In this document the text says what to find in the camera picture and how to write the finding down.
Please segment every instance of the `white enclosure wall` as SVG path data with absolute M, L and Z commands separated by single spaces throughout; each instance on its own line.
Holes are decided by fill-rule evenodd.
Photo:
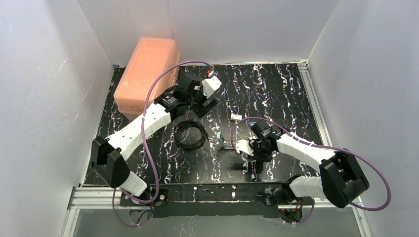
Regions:
M 77 0 L 3 0 L 0 65 L 0 236 L 60 236 L 112 64 Z
M 79 0 L 113 64 L 140 37 L 174 39 L 181 61 L 308 58 L 338 0 Z
M 374 236 L 419 233 L 418 12 L 416 0 L 341 0 L 309 61 L 334 145 L 364 154 L 392 187 L 389 208 L 366 212 Z M 364 204 L 383 204 L 384 184 L 363 168 Z

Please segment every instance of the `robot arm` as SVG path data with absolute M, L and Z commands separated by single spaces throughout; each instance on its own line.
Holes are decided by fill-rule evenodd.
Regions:
M 217 101 L 214 99 L 204 106 L 209 97 L 221 86 L 220 80 L 213 75 L 201 80 L 191 74 L 185 75 L 179 84 L 157 97 L 147 109 L 145 116 L 145 137 L 150 137 L 160 128 L 168 125 L 188 109 L 201 118 Z M 133 120 L 120 131 L 103 139 L 96 137 L 92 142 L 90 167 L 112 188 L 121 187 L 134 196 L 141 196 L 148 184 L 130 171 L 126 160 L 143 143 L 141 123 L 143 116 Z
M 320 173 L 320 177 L 292 177 L 280 190 L 272 190 L 271 193 L 288 201 L 297 197 L 327 198 L 335 206 L 344 208 L 368 189 L 368 180 L 354 156 L 302 144 L 293 137 L 306 140 L 292 132 L 290 136 L 262 120 L 251 129 L 256 138 L 238 141 L 238 152 L 256 160 L 270 161 L 268 156 L 278 151 L 301 160 Z

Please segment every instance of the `black tabletop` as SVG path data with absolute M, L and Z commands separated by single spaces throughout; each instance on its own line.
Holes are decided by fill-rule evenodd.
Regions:
M 274 153 L 271 162 L 258 162 L 246 155 L 236 155 L 232 150 L 223 150 L 216 140 L 221 132 L 229 140 L 230 129 L 235 125 L 231 114 L 243 117 L 271 118 L 304 139 L 321 144 L 316 121 L 311 112 L 297 64 L 222 65 L 214 67 L 222 82 L 214 96 L 218 105 L 202 119 L 193 112 L 177 118 L 160 129 L 148 140 L 153 159 L 157 165 L 161 183 L 239 183 L 285 181 L 294 174 L 317 176 L 316 172 L 293 157 Z M 205 78 L 204 66 L 181 67 L 179 76 L 186 72 Z M 124 68 L 117 68 L 111 81 L 103 109 L 98 135 L 108 135 L 122 129 L 129 120 L 122 115 L 113 94 Z M 183 151 L 173 140 L 173 127 L 180 121 L 196 119 L 206 128 L 210 140 L 200 149 Z M 235 139 L 252 136 L 249 121 L 239 125 Z M 196 140 L 192 130 L 186 140 Z M 147 182 L 154 183 L 153 171 L 143 146 L 138 147 L 127 160 L 130 170 Z M 106 183 L 88 168 L 85 185 Z

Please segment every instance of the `orange plastic box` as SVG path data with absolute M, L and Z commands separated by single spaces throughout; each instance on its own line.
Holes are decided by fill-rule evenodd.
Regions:
M 178 68 L 160 79 L 150 95 L 148 105 L 145 105 L 153 82 L 166 69 L 179 63 L 179 57 L 176 43 L 172 39 L 140 39 L 114 94 L 118 110 L 127 119 L 137 118 L 143 113 L 144 106 L 148 107 L 164 90 L 173 86 Z

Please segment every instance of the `coiled black cable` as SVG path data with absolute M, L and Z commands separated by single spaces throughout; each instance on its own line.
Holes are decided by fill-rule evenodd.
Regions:
M 183 144 L 180 141 L 180 136 L 186 129 L 191 128 L 191 127 L 197 128 L 201 132 L 201 137 L 198 139 L 198 141 L 194 143 Z M 208 133 L 205 130 L 204 126 L 200 122 L 196 122 L 192 120 L 182 121 L 178 123 L 176 127 L 174 127 L 173 129 L 173 136 L 174 136 L 174 142 L 176 143 L 176 145 L 185 150 L 196 150 L 205 144 L 205 140 L 210 139 L 210 137 L 208 137 Z

